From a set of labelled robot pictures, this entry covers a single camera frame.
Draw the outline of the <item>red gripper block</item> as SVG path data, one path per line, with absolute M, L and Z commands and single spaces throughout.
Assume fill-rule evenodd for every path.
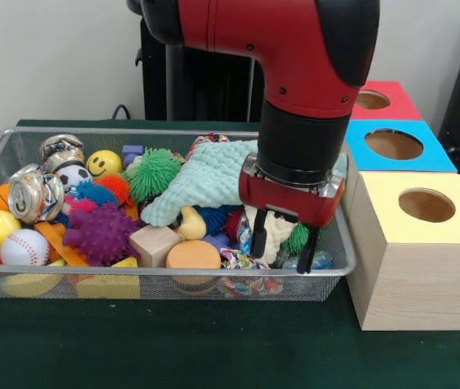
M 295 188 L 259 176 L 254 165 L 244 166 L 239 176 L 239 196 L 243 203 L 257 209 L 251 255 L 256 259 L 264 255 L 267 239 L 266 216 L 268 212 L 275 212 L 292 222 L 297 221 L 308 226 L 308 241 L 300 252 L 296 271 L 299 274 L 310 273 L 317 249 L 319 228 L 327 226 L 333 219 L 344 184 L 342 177 L 333 176 L 324 186 Z

